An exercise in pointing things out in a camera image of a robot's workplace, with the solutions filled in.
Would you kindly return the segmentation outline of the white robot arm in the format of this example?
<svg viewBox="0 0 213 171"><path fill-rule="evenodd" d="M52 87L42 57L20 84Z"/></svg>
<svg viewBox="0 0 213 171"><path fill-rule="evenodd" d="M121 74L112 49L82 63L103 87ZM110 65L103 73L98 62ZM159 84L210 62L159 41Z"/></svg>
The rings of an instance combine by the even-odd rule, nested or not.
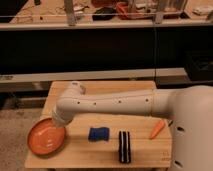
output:
<svg viewBox="0 0 213 171"><path fill-rule="evenodd" d="M213 86L148 89L87 95L71 82L52 110L65 126L80 113L133 114L173 121L172 161L168 171L213 171Z"/></svg>

